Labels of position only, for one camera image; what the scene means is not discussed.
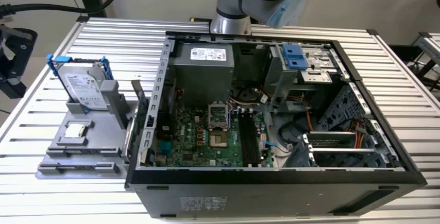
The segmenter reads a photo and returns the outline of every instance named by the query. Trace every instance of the blue drive bracket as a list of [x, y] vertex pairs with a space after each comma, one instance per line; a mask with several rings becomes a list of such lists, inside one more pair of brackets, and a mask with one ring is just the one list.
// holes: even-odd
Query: blue drive bracket
[[103, 56], [100, 62], [104, 65], [105, 78], [108, 80], [113, 80], [113, 74], [112, 74], [112, 70], [111, 70], [111, 62], [108, 61], [108, 59], [105, 58], [105, 56]]
[[281, 55], [288, 62], [288, 68], [291, 70], [307, 70], [309, 63], [299, 45], [283, 44]]

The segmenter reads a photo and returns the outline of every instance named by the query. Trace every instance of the sticker label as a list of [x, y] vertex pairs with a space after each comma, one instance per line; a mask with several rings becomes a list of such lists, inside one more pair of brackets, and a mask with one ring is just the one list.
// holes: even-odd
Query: sticker label
[[268, 102], [268, 96], [265, 94], [263, 94], [260, 101], [263, 104]]
[[180, 197], [184, 211], [219, 211], [227, 206], [228, 197]]
[[71, 89], [79, 102], [91, 109], [107, 109], [104, 97], [96, 80], [87, 74], [65, 74]]
[[191, 60], [225, 61], [227, 49], [193, 48], [191, 49]]

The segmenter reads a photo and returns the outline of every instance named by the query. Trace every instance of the aluminum table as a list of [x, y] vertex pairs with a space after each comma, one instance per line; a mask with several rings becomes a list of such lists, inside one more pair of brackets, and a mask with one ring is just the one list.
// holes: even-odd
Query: aluminum table
[[[77, 22], [55, 53], [112, 63], [127, 99], [129, 80], [151, 95], [165, 31], [208, 32], [203, 22], [91, 18]], [[276, 219], [151, 219], [124, 180], [37, 180], [35, 172], [67, 112], [48, 67], [0, 128], [0, 223], [440, 223], [440, 103], [377, 35], [367, 30], [253, 25], [252, 34], [337, 40], [421, 170], [428, 185], [365, 215]]]

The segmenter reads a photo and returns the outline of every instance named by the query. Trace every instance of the metal frame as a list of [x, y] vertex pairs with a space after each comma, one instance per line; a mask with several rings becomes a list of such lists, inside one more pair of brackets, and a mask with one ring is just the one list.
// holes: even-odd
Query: metal frame
[[416, 39], [413, 45], [417, 46], [423, 52], [429, 56], [431, 60], [417, 72], [416, 76], [421, 78], [425, 84], [432, 84], [431, 90], [437, 88], [437, 81], [425, 78], [427, 73], [435, 67], [435, 65], [440, 65], [440, 34], [433, 33], [429, 34], [427, 32], [420, 32], [420, 36]]
[[[127, 80], [137, 78], [151, 96], [165, 31], [207, 32], [208, 23], [152, 22], [91, 18], [77, 23], [64, 39], [56, 55], [101, 58], [112, 63], [115, 78], [127, 98]], [[256, 36], [337, 40], [356, 67], [369, 93], [399, 136], [412, 159], [427, 178], [428, 185], [363, 216], [320, 217], [308, 223], [352, 221], [420, 224], [440, 221], [440, 122], [437, 101], [431, 99], [403, 71], [388, 46], [379, 43], [365, 30], [285, 27], [273, 30], [252, 26]], [[60, 86], [45, 68], [29, 87], [25, 97], [0, 128], [0, 197], [8, 205], [0, 210], [9, 217], [3, 222], [145, 222], [149, 215], [133, 193], [127, 193], [124, 180], [63, 180], [45, 182], [33, 176], [67, 109]], [[389, 85], [399, 81], [401, 86]], [[189, 220], [192, 223], [209, 220]], [[303, 218], [216, 218], [221, 223], [288, 222], [304, 223]]]

